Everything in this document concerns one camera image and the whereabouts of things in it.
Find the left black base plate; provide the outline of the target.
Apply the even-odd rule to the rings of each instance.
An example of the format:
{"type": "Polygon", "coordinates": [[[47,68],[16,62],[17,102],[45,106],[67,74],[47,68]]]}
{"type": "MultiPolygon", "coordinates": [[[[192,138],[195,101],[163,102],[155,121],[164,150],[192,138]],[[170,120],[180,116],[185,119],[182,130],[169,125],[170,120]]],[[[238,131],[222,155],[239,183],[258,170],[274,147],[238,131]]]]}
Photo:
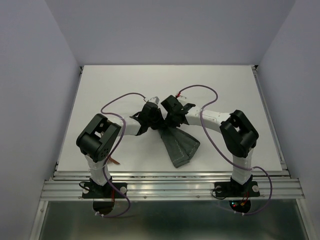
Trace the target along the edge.
{"type": "Polygon", "coordinates": [[[83,199],[124,199],[126,193],[118,193],[108,183],[104,186],[91,181],[81,181],[79,186],[82,188],[83,199]]]}

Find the aluminium rail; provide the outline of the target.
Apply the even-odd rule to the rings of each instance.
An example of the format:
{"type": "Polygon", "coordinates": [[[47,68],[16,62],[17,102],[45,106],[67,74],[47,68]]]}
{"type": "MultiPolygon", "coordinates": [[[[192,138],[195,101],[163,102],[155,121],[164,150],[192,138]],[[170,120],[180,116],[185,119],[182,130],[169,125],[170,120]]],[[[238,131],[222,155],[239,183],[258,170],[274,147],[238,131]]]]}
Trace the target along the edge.
{"type": "Polygon", "coordinates": [[[256,86],[257,86],[257,90],[259,92],[259,96],[260,96],[262,105],[263,105],[263,109],[264,109],[264,112],[265,112],[265,115],[266,115],[266,119],[267,119],[267,122],[268,122],[268,125],[269,125],[269,129],[270,129],[270,132],[271,132],[271,135],[272,135],[273,143],[274,143],[275,148],[276,148],[276,152],[277,152],[277,155],[278,155],[278,158],[279,158],[279,162],[281,164],[281,168],[282,168],[283,171],[285,171],[285,173],[283,175],[286,176],[286,177],[290,177],[291,178],[292,176],[290,174],[288,165],[287,165],[287,163],[285,161],[285,157],[284,157],[283,151],[281,149],[279,138],[277,136],[277,132],[276,132],[272,117],[270,115],[268,104],[266,102],[266,98],[265,98],[265,95],[264,95],[263,90],[262,90],[262,86],[261,86],[261,83],[260,83],[260,80],[259,80],[257,68],[258,68],[257,65],[251,65],[251,70],[252,70],[253,77],[254,77],[254,80],[255,80],[255,83],[256,83],[256,86]]]}
{"type": "MultiPolygon", "coordinates": [[[[230,172],[112,172],[115,183],[127,183],[127,196],[133,201],[209,201],[211,190],[217,182],[227,182],[230,172]]],[[[58,171],[45,181],[40,199],[42,201],[82,201],[82,188],[79,182],[88,181],[86,172],[58,171]]],[[[266,200],[273,186],[272,199],[304,199],[301,183],[291,178],[285,169],[272,172],[267,178],[256,171],[253,179],[257,181],[261,200],[266,200]]]]}

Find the copper fork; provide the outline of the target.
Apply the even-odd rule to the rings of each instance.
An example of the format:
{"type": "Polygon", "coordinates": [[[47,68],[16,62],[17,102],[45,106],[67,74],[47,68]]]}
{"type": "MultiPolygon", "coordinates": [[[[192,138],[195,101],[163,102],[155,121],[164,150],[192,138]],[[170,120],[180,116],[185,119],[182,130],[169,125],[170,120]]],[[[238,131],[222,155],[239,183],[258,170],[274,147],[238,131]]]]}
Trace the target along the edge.
{"type": "Polygon", "coordinates": [[[107,159],[107,162],[106,162],[108,165],[112,164],[113,163],[113,159],[112,157],[110,156],[108,159],[107,159]]]}

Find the grey cloth napkin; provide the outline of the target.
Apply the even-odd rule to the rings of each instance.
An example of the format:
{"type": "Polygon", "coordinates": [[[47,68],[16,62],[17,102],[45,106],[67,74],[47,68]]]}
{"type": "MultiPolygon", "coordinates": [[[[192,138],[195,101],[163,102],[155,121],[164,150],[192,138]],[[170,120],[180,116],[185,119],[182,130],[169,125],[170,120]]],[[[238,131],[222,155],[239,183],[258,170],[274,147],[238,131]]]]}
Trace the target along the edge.
{"type": "Polygon", "coordinates": [[[167,127],[159,129],[158,133],[176,169],[188,164],[201,145],[195,137],[179,128],[167,127]]]}

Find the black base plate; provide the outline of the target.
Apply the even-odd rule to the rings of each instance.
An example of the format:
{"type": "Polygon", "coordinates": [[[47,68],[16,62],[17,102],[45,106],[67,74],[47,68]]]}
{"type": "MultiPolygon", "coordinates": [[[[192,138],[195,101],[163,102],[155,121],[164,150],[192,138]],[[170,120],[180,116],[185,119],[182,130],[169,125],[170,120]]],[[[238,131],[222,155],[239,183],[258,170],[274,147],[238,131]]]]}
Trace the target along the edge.
{"type": "Polygon", "coordinates": [[[215,197],[219,199],[260,196],[260,189],[258,183],[253,180],[253,175],[244,184],[240,184],[232,178],[230,181],[215,182],[213,192],[215,192],[215,197]]]}
{"type": "Polygon", "coordinates": [[[83,199],[124,199],[126,193],[118,193],[108,183],[104,186],[91,181],[81,181],[79,186],[82,188],[83,199]]]}

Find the aluminium front rail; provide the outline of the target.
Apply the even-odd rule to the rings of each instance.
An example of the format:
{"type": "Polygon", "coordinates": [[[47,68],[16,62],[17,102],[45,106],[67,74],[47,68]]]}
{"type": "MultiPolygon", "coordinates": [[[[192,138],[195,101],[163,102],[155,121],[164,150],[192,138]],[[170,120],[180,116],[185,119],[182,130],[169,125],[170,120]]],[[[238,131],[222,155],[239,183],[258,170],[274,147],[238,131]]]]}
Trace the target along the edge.
{"type": "MultiPolygon", "coordinates": [[[[209,201],[211,190],[217,182],[227,182],[230,172],[112,172],[115,183],[127,183],[127,196],[133,201],[209,201]]],[[[79,182],[88,181],[86,172],[58,171],[45,181],[40,199],[42,201],[82,201],[82,188],[79,182]]],[[[304,199],[301,183],[291,178],[285,169],[272,172],[267,178],[256,171],[253,179],[257,181],[261,200],[266,200],[273,186],[272,199],[304,199]]]]}

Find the copper knife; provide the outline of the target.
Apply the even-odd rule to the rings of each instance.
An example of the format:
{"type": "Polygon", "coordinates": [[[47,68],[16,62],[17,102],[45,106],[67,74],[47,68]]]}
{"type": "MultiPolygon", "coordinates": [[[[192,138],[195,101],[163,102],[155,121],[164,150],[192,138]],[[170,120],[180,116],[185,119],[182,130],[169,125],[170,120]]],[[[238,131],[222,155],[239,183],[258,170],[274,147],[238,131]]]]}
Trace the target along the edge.
{"type": "Polygon", "coordinates": [[[119,163],[118,161],[114,160],[114,159],[111,159],[111,162],[112,162],[113,164],[115,164],[115,165],[120,165],[120,163],[119,163]]]}

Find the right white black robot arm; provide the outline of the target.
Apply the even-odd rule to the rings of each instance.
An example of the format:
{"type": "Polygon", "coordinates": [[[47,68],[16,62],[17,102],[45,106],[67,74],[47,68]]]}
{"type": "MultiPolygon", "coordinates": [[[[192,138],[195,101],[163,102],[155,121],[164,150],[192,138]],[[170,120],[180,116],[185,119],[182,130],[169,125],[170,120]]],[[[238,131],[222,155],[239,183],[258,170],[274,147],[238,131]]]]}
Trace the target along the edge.
{"type": "Polygon", "coordinates": [[[252,155],[259,134],[241,110],[236,109],[232,113],[205,110],[183,96],[173,95],[163,100],[161,105],[167,111],[165,122],[170,127],[180,127],[183,124],[200,126],[207,137],[207,129],[222,135],[227,150],[232,154],[232,160],[215,143],[213,146],[233,169],[229,182],[215,184],[219,197],[235,197],[253,191],[253,186],[257,183],[253,181],[252,155]]]}

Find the aluminium right side rail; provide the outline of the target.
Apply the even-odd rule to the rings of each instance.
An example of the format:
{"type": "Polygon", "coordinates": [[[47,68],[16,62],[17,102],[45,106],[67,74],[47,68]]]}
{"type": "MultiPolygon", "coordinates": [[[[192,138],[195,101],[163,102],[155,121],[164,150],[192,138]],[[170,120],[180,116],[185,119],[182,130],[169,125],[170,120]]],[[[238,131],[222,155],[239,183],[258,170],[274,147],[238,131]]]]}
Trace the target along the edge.
{"type": "Polygon", "coordinates": [[[270,132],[271,132],[271,135],[272,135],[273,143],[274,143],[275,148],[276,148],[276,152],[277,152],[277,155],[278,155],[278,158],[279,158],[279,162],[281,164],[281,168],[282,168],[283,171],[285,171],[285,173],[283,175],[286,176],[286,177],[290,177],[291,178],[292,176],[290,174],[288,165],[287,165],[287,163],[285,161],[285,157],[284,157],[283,151],[281,149],[279,138],[277,136],[277,132],[276,132],[272,117],[270,115],[268,104],[266,102],[266,98],[265,98],[265,95],[264,95],[263,90],[262,90],[262,86],[261,86],[261,83],[260,83],[260,80],[259,80],[257,68],[258,68],[257,65],[251,65],[251,70],[252,70],[253,77],[254,77],[254,80],[255,80],[255,83],[256,83],[256,86],[257,86],[257,90],[259,92],[259,96],[260,96],[262,105],[263,105],[263,109],[264,109],[264,112],[265,112],[265,115],[266,115],[266,119],[267,119],[267,122],[268,122],[268,125],[269,125],[269,129],[270,129],[270,132]]]}

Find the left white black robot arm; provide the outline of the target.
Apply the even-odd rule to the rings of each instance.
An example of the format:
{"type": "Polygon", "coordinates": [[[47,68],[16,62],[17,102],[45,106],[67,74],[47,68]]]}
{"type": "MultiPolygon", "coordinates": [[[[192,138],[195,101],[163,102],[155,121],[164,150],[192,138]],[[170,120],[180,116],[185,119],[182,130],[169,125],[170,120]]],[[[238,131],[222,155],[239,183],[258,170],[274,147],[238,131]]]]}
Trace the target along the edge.
{"type": "Polygon", "coordinates": [[[81,132],[76,145],[85,156],[90,171],[89,181],[79,184],[83,189],[84,199],[109,199],[112,195],[123,198],[109,183],[112,177],[108,171],[107,159],[120,144],[116,139],[140,136],[149,128],[155,130],[156,125],[164,121],[158,103],[158,97],[146,100],[141,111],[127,118],[121,117],[120,123],[112,122],[98,113],[81,132]]]}

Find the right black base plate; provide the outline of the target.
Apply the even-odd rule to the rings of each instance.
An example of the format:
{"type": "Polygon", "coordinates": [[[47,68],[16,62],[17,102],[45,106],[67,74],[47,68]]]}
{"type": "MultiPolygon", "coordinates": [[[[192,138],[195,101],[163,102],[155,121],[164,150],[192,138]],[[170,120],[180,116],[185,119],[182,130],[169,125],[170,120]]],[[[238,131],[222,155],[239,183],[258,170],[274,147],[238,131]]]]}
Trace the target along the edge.
{"type": "Polygon", "coordinates": [[[244,184],[240,184],[232,178],[230,181],[215,182],[213,192],[215,192],[215,197],[219,199],[260,196],[260,189],[258,183],[253,180],[253,175],[244,184]]]}

